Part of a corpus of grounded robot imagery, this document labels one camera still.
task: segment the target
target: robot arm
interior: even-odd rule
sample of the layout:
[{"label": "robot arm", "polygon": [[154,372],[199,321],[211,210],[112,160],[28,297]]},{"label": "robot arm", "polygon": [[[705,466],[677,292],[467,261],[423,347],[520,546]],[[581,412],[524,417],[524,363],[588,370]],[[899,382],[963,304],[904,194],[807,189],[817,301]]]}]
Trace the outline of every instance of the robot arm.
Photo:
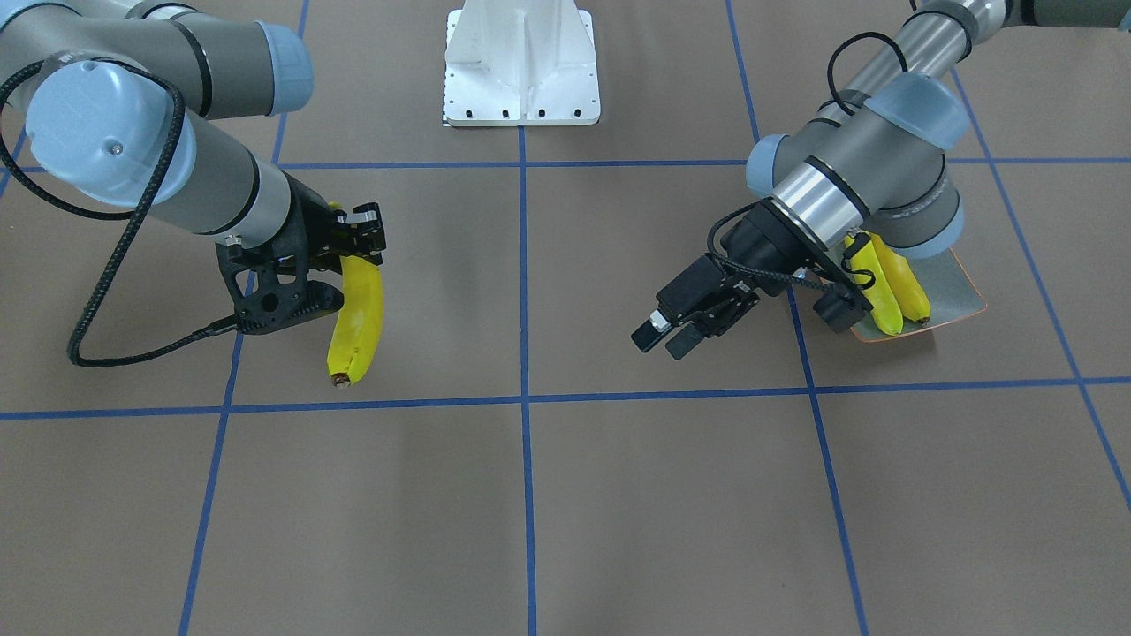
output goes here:
[{"label": "robot arm", "polygon": [[[377,204],[352,213],[331,206],[208,121],[307,103],[310,58],[286,27],[233,24],[180,2],[0,0],[0,76],[15,79],[20,69],[24,80],[6,84],[3,98],[25,111],[43,167],[98,201],[138,206],[132,216],[84,216],[152,214],[216,243],[234,304],[223,328],[267,334],[335,312],[342,292],[309,280],[310,269],[342,274],[346,257],[381,264]],[[179,117],[175,152],[163,157]],[[5,161],[26,183],[10,156]],[[152,204],[139,205],[157,174]],[[118,251],[129,240],[123,237]],[[236,283],[243,272],[256,275],[247,295]],[[90,362],[78,355],[75,338],[71,344],[72,362]]]},{"label": "robot arm", "polygon": [[[944,154],[968,127],[962,104],[939,81],[1003,26],[1131,29],[1131,0],[934,0],[924,2],[889,43],[796,135],[761,139],[746,182],[760,200],[718,224],[708,252],[659,293],[659,308],[633,334],[650,351],[668,334],[676,359],[726,333],[757,302],[791,284],[823,291],[813,306],[834,332],[861,320],[871,304],[835,263],[856,229],[874,231],[898,253],[925,258],[961,232],[961,196]],[[715,233],[739,217],[719,244]],[[813,269],[827,284],[794,273]]]}]

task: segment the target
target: yellow banana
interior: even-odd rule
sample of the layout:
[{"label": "yellow banana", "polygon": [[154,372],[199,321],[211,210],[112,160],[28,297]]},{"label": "yellow banana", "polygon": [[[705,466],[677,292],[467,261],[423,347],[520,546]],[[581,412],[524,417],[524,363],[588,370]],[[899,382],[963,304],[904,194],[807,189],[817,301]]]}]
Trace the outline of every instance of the yellow banana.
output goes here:
[{"label": "yellow banana", "polygon": [[[852,243],[853,239],[845,237],[845,247],[847,248]],[[875,284],[864,290],[864,298],[872,303],[872,320],[875,321],[875,326],[889,336],[903,333],[904,315],[899,312],[899,302],[896,301],[896,295],[891,293],[888,280],[883,276],[883,268],[880,267],[880,260],[875,257],[875,249],[872,248],[871,241],[864,246],[864,249],[856,252],[856,256],[852,257],[848,266],[853,269],[867,269],[875,275]],[[853,274],[853,277],[857,285],[867,282],[867,276],[864,274]]]},{"label": "yellow banana", "polygon": [[385,317],[381,269],[359,256],[343,257],[342,292],[346,302],[326,353],[326,369],[337,387],[362,379],[373,362]]},{"label": "yellow banana", "polygon": [[899,310],[908,320],[925,325],[931,319],[931,301],[927,300],[926,292],[923,291],[923,285],[920,285],[907,259],[891,251],[879,234],[872,234],[872,247],[875,248],[875,256],[880,260],[880,267],[883,268],[883,275],[888,278],[888,285],[896,294]]}]

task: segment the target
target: bunch of bananas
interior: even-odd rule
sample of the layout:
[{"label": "bunch of bananas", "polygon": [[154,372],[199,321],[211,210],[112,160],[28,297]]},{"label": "bunch of bananas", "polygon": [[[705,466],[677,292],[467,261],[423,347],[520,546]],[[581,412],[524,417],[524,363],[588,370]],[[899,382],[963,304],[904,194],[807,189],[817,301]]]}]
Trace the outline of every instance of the bunch of bananas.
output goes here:
[{"label": "bunch of bananas", "polygon": [[[848,267],[875,275],[875,284],[864,290],[864,296],[872,303],[875,326],[889,336],[897,336],[904,332],[904,318],[925,325],[931,319],[931,301],[907,259],[891,251],[879,234],[870,237],[864,248],[849,259]],[[852,238],[845,238],[846,248],[852,242]],[[869,281],[866,274],[853,277],[857,285]]]}]

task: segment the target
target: grid line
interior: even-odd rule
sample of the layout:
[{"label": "grid line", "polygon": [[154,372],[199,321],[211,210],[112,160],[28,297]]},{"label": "grid line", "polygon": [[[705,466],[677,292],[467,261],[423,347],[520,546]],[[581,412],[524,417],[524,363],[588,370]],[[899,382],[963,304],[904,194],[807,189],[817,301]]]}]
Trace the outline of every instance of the grid line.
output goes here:
[{"label": "grid line", "polygon": [[990,152],[990,145],[986,143],[982,127],[978,124],[978,120],[974,114],[974,108],[970,105],[969,95],[962,87],[962,83],[958,77],[958,71],[951,69],[950,75],[955,79],[955,86],[958,88],[959,95],[961,95],[962,103],[966,106],[966,112],[970,115],[970,124],[974,128],[975,136],[978,138],[978,145],[982,146],[982,153],[986,157],[986,164],[990,166],[990,172],[993,175],[994,183],[998,186],[998,192],[1001,195],[1002,203],[1005,205],[1005,214],[1009,215],[1009,221],[1013,226],[1013,232],[1017,234],[1017,240],[1021,246],[1021,251],[1025,253],[1025,260],[1029,266],[1029,272],[1033,274],[1033,280],[1036,282],[1037,290],[1041,292],[1041,299],[1045,303],[1045,309],[1047,310],[1048,318],[1053,324],[1053,329],[1056,332],[1056,337],[1060,340],[1064,358],[1068,360],[1069,368],[1072,370],[1072,377],[1080,390],[1080,397],[1083,399],[1085,407],[1088,411],[1088,416],[1091,419],[1091,426],[1096,429],[1096,436],[1099,438],[1099,445],[1104,449],[1104,454],[1107,456],[1107,462],[1115,476],[1115,482],[1123,495],[1123,502],[1126,505],[1128,510],[1131,512],[1131,489],[1128,488],[1123,470],[1120,467],[1119,459],[1115,457],[1115,452],[1112,449],[1111,441],[1107,439],[1107,432],[1104,430],[1104,424],[1099,420],[1096,406],[1091,402],[1091,395],[1088,393],[1088,385],[1083,381],[1080,368],[1076,361],[1076,355],[1072,353],[1072,347],[1069,345],[1068,336],[1064,334],[1060,318],[1056,315],[1056,308],[1053,307],[1052,296],[1048,293],[1048,289],[1045,286],[1044,280],[1041,277],[1041,269],[1037,267],[1037,261],[1033,256],[1033,251],[1029,249],[1029,242],[1026,240],[1025,232],[1021,230],[1021,223],[1017,217],[1017,212],[1013,209],[1013,203],[1009,197],[1009,191],[1005,189],[1005,182],[1002,180],[1001,173],[998,171],[996,161]]},{"label": "grid line", "polygon": [[[1035,387],[1076,386],[1076,378],[1034,378],[1018,380],[974,380],[949,383],[907,383],[888,385],[814,385],[812,390],[818,395],[843,394],[879,394],[879,393],[915,393],[948,390],[990,390],[990,389],[1024,389]],[[1087,385],[1120,386],[1131,385],[1131,376],[1083,378]],[[654,392],[610,392],[610,393],[563,393],[530,394],[530,404],[564,404],[573,402],[642,402],[666,399],[705,399],[742,398],[742,397],[782,397],[806,395],[808,386],[768,387],[768,388],[722,388],[689,390],[654,390]],[[230,413],[286,413],[319,411],[380,411],[394,409],[446,409],[459,406],[484,406],[495,404],[521,404],[521,395],[499,395],[487,397],[437,397],[406,399],[371,399],[357,402],[296,402],[266,404],[232,404],[231,406],[167,406],[141,409],[87,409],[74,411],[12,411],[0,412],[3,421],[101,419],[101,418],[153,418],[164,415],[217,415],[223,409]]]},{"label": "grid line", "polygon": [[[279,114],[283,126],[287,113]],[[273,152],[277,157],[282,146]],[[987,164],[986,157],[947,157],[952,164]],[[1123,164],[1131,163],[1131,157],[994,157],[995,164]],[[490,167],[519,167],[517,161],[405,161],[405,162],[274,162],[282,170],[467,170]],[[525,167],[657,167],[657,166],[725,166],[745,165],[745,158],[671,158],[671,160],[561,160],[561,161],[527,161]],[[27,173],[46,172],[43,166],[20,166]],[[0,183],[7,179],[8,171],[0,166]]]},{"label": "grid line", "polygon": [[[27,140],[27,132],[25,132],[24,128],[21,127],[19,129],[19,137],[16,138],[16,145],[12,147],[11,151],[12,160],[19,158],[19,153],[24,151],[24,141],[26,140]],[[2,167],[0,167],[0,171],[3,172],[3,177],[0,177],[0,197],[2,197],[3,194],[8,190],[8,181],[11,180],[11,173],[8,172],[7,169]]]},{"label": "grid line", "polygon": [[[758,118],[754,112],[754,102],[750,92],[750,83],[746,77],[745,63],[742,59],[742,45],[739,41],[739,31],[735,26],[734,6],[732,0],[726,0],[727,19],[731,24],[731,35],[734,38],[734,54],[739,61],[739,69],[742,76],[742,91],[746,98],[746,109],[750,114],[750,126],[754,135],[754,141],[761,138],[758,129]],[[821,462],[824,466],[824,479],[829,488],[829,499],[832,504],[832,515],[837,524],[837,535],[840,539],[840,552],[844,557],[845,573],[848,576],[848,587],[852,593],[853,608],[856,611],[856,625],[861,636],[869,636],[867,617],[864,611],[864,601],[860,591],[860,583],[856,578],[856,566],[852,556],[852,542],[848,539],[848,527],[845,524],[844,508],[840,504],[840,492],[837,488],[836,471],[832,466],[832,455],[829,450],[828,438],[824,435],[824,418],[821,415],[821,404],[813,383],[813,370],[809,359],[809,347],[805,344],[805,333],[801,324],[801,313],[797,310],[797,301],[793,287],[787,287],[789,300],[789,315],[793,320],[794,335],[797,338],[797,353],[801,358],[801,367],[805,375],[805,394],[809,396],[809,406],[813,416],[813,426],[817,431],[818,445],[821,450]]]},{"label": "grid line", "polygon": [[[297,36],[302,40],[307,29],[307,16],[310,11],[310,0],[303,0],[302,12],[299,15]],[[283,149],[283,137],[286,135],[287,113],[279,117],[278,128],[275,131],[275,148],[271,161],[278,163],[279,153]],[[244,295],[251,293],[256,285],[256,274],[249,273],[244,285]],[[196,601],[197,582],[200,577],[200,564],[204,560],[205,541],[208,538],[208,523],[211,519],[211,505],[216,496],[216,480],[219,476],[219,464],[224,453],[224,439],[227,437],[227,421],[232,411],[232,397],[235,395],[235,381],[240,372],[240,355],[243,351],[243,334],[236,333],[232,343],[232,367],[227,377],[227,385],[224,387],[224,403],[221,406],[219,422],[216,424],[216,441],[213,445],[211,462],[208,464],[208,481],[205,487],[204,502],[200,506],[200,523],[197,526],[197,540],[192,547],[192,561],[189,567],[189,581],[184,590],[184,605],[181,609],[181,621],[178,628],[178,636],[188,636],[189,624],[192,620],[192,605]]]},{"label": "grid line", "polygon": [[523,499],[526,516],[526,630],[538,634],[538,591],[535,573],[534,452],[530,445],[530,349],[526,240],[526,128],[518,127],[518,278],[519,278],[519,376],[523,410]]},{"label": "grid line", "polygon": [[[249,277],[248,291],[252,281]],[[208,481],[205,485],[205,498],[200,506],[200,523],[197,525],[197,540],[192,547],[192,561],[189,566],[189,582],[184,588],[184,605],[181,608],[181,622],[178,636],[188,636],[189,622],[192,619],[192,603],[197,596],[197,582],[200,579],[200,564],[205,555],[205,540],[208,538],[208,522],[211,519],[211,504],[216,495],[216,480],[219,476],[219,462],[224,453],[224,439],[227,436],[227,419],[231,414],[232,394],[235,392],[235,377],[240,369],[240,353],[243,349],[243,334],[235,335],[232,344],[232,368],[224,388],[224,406],[221,407],[219,422],[216,424],[216,440],[213,444],[211,461],[208,464]]]}]

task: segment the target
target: floor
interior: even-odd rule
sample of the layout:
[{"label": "floor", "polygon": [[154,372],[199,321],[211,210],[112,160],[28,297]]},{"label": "floor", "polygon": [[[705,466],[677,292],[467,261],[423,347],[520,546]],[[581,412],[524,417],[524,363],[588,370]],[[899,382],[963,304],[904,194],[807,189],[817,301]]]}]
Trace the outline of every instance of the floor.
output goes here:
[{"label": "floor", "polygon": [[[905,2],[585,0],[602,121],[528,130],[440,126],[452,0],[197,5],[312,52],[304,110],[223,126],[381,203],[375,369],[330,387],[333,320],[70,367],[120,226],[5,175],[0,634],[1131,633],[1126,34],[1007,29],[947,78],[986,312],[865,345],[800,290],[674,362],[629,340],[653,295]],[[87,351],[226,307],[152,223]]]}]

